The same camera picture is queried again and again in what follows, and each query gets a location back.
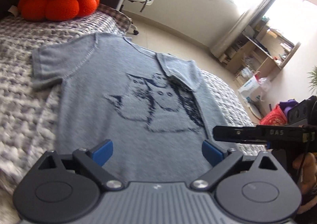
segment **knitted blanket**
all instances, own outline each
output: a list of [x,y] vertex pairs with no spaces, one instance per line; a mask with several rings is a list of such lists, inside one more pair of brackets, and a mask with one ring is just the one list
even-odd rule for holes
[[[89,16],[60,23],[30,23],[13,16],[0,21],[0,224],[18,220],[11,201],[14,188],[55,142],[61,89],[59,85],[40,93],[31,89],[31,51],[94,32],[124,35],[129,26],[124,14],[105,5]],[[233,90],[208,72],[203,76],[228,125],[252,125]],[[248,154],[263,149],[240,148]]]

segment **metal screw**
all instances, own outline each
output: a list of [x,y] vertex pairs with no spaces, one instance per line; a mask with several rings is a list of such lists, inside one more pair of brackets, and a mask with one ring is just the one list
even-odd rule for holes
[[109,180],[106,186],[112,189],[118,189],[122,186],[122,183],[119,180]]
[[198,179],[193,182],[193,186],[196,188],[206,188],[208,186],[208,182],[202,179]]
[[162,188],[162,186],[161,186],[161,185],[156,184],[155,186],[153,186],[153,188],[154,188],[154,189],[156,189],[156,190],[158,190],[158,189]]

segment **red flower-shaped pillow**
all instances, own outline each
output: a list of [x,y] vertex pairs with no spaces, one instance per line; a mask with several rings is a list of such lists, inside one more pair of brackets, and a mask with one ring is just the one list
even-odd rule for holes
[[18,9],[29,21],[65,21],[93,13],[99,0],[20,0]]

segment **purple object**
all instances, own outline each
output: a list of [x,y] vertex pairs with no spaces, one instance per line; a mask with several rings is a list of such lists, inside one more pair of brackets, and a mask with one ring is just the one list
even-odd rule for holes
[[294,99],[290,99],[287,102],[280,102],[280,108],[284,112],[285,116],[287,117],[287,113],[290,109],[294,108],[296,105],[298,105],[298,102],[296,102]]

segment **owl pattern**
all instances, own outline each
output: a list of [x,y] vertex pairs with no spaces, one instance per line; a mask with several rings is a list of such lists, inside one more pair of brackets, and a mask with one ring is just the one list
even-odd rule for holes
[[151,132],[195,131],[203,127],[192,93],[154,73],[151,78],[127,74],[123,95],[106,95],[124,119],[141,121]]

